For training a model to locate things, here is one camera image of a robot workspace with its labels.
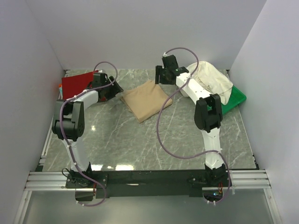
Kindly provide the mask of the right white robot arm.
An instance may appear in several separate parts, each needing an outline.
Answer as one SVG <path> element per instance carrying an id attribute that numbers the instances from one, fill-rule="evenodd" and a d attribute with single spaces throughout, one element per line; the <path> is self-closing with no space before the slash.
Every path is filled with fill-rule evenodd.
<path id="1" fill-rule="evenodd" d="M 181 92 L 195 104 L 194 122 L 202 133 L 206 152 L 205 171 L 198 181 L 201 184 L 217 185 L 227 176 L 225 162 L 221 157 L 221 98 L 205 90 L 192 78 L 186 67 L 179 67 L 174 55 L 164 54 L 162 62 L 162 66 L 156 66 L 155 83 L 177 86 L 173 94 Z"/>

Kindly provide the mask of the beige t shirt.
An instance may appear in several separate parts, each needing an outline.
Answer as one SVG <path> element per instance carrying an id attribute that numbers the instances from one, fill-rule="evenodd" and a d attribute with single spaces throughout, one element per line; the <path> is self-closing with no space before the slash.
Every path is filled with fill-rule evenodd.
<path id="1" fill-rule="evenodd" d="M 144 84 L 124 91 L 121 101 L 127 106 L 139 123 L 144 122 L 161 110 L 163 104 L 165 108 L 173 104 L 173 100 L 167 101 L 168 95 L 162 88 L 149 80 Z"/>

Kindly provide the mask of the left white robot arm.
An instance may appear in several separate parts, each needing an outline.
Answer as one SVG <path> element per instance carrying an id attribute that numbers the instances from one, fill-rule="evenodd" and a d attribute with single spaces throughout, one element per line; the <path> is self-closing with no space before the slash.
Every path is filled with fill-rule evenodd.
<path id="1" fill-rule="evenodd" d="M 123 89 L 113 76 L 101 70 L 65 77 L 61 88 L 63 98 L 56 101 L 51 129 L 63 142 L 71 161 L 67 184 L 86 188 L 95 178 L 81 138 L 85 131 L 85 110 L 111 100 Z"/>

